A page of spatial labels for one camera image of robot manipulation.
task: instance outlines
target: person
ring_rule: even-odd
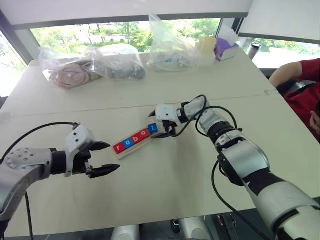
[[[320,143],[320,113],[316,113],[320,104],[320,58],[283,65],[272,74],[269,81],[278,88],[292,78],[316,82],[288,93],[284,99]]]

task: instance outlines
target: red shirt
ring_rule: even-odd
[[[310,127],[310,112],[316,110],[320,101],[320,58],[301,61],[300,63],[302,65],[302,75],[298,77],[298,81],[310,80],[317,83],[303,92],[290,92],[284,99],[320,143],[320,135]]]

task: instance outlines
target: plastic bag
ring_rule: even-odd
[[[155,14],[149,14],[153,42],[147,63],[156,72],[180,72],[192,67],[195,49],[175,36]]]
[[[111,79],[142,79],[146,71],[138,50],[129,44],[90,47],[85,51],[92,59],[92,71]]]
[[[86,56],[66,54],[49,48],[40,48],[39,64],[45,78],[52,84],[72,89],[101,76],[94,73],[92,60]]]

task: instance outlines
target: tissue box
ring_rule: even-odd
[[[230,45],[227,40],[217,37],[214,53],[219,61],[233,58],[238,50],[238,44]]]

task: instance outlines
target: window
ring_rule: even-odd
[[[201,37],[214,36],[220,18],[165,20],[181,37],[194,43]],[[90,46],[128,43],[147,53],[153,41],[148,21],[82,24],[31,29],[41,47],[58,52],[79,54]]]
[[[0,31],[0,97],[11,94],[26,67],[26,63]]]
[[[288,63],[320,58],[318,44],[246,37],[240,37],[237,43],[247,52],[252,42],[261,44],[253,59],[259,69],[277,69]]]

